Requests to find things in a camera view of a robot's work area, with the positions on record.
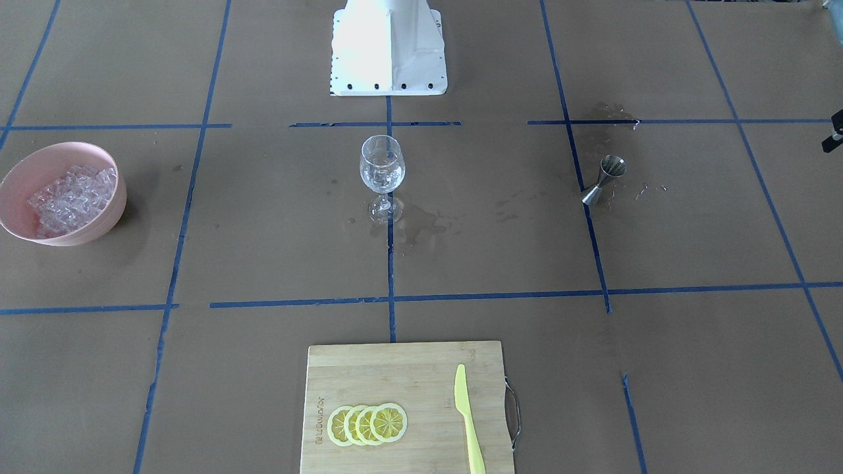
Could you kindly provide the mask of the steel cocktail jigger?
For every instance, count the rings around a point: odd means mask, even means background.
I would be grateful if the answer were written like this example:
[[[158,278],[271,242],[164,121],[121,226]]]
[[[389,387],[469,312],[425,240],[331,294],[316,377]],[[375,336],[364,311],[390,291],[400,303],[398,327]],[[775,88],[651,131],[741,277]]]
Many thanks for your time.
[[[591,206],[599,201],[600,195],[605,187],[612,180],[618,179],[626,174],[628,165],[624,158],[608,154],[600,160],[599,174],[593,185],[582,192],[581,202],[585,206]]]

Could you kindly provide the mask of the clear wine glass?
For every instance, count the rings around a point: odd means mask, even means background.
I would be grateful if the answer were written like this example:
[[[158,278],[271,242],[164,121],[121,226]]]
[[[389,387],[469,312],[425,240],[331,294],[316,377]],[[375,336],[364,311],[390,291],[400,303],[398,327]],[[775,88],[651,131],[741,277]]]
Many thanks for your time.
[[[402,214],[400,200],[389,197],[404,180],[406,165],[402,148],[389,135],[375,135],[361,146],[360,176],[376,197],[368,204],[368,215],[381,225],[388,225]]]

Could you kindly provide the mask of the clear ice cubes pile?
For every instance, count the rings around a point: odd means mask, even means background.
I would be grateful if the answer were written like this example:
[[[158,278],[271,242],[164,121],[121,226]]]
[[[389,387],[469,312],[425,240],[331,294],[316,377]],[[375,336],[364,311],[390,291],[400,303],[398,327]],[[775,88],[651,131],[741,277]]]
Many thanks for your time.
[[[117,169],[70,166],[64,175],[34,192],[28,204],[36,213],[37,239],[60,237],[90,224],[117,191]]]

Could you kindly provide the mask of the bamboo cutting board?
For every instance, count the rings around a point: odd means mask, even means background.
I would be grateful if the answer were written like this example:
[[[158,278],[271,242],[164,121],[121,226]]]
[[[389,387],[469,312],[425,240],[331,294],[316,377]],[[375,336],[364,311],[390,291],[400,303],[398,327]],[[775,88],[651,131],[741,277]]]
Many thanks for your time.
[[[302,473],[467,473],[464,418],[454,402],[457,368],[468,396],[488,473],[514,473],[506,420],[502,344],[498,341],[368,343],[308,349]],[[343,407],[396,404],[408,427],[393,443],[366,445],[331,437]]]

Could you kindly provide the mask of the yellow plastic knife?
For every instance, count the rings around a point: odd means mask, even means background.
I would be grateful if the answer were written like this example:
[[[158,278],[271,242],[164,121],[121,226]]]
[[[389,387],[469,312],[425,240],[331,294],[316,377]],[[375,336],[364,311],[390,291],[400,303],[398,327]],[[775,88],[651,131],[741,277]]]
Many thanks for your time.
[[[466,366],[460,363],[456,366],[454,374],[454,405],[458,413],[463,417],[464,434],[466,434],[466,452],[470,473],[487,473],[483,459],[481,444],[476,434],[476,427],[473,420],[472,405],[468,393],[466,377]]]

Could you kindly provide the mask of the pink plastic bowl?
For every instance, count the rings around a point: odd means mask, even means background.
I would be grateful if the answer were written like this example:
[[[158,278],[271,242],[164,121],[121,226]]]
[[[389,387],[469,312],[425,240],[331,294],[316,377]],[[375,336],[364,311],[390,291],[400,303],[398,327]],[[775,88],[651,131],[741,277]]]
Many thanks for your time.
[[[38,221],[28,199],[73,165],[91,165],[98,170],[115,167],[118,182],[114,197],[90,224],[60,237],[37,239]],[[60,247],[84,245],[102,237],[120,220],[127,201],[126,184],[111,154],[102,147],[82,142],[53,144],[31,153],[3,178],[1,194],[2,226],[9,234],[40,245]]]

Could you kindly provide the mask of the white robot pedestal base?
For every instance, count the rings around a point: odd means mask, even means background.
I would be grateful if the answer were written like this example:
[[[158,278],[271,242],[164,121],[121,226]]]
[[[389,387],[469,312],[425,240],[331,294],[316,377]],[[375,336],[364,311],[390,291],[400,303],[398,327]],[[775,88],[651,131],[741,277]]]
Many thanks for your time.
[[[427,1],[348,1],[332,27],[331,95],[447,92],[442,17]]]

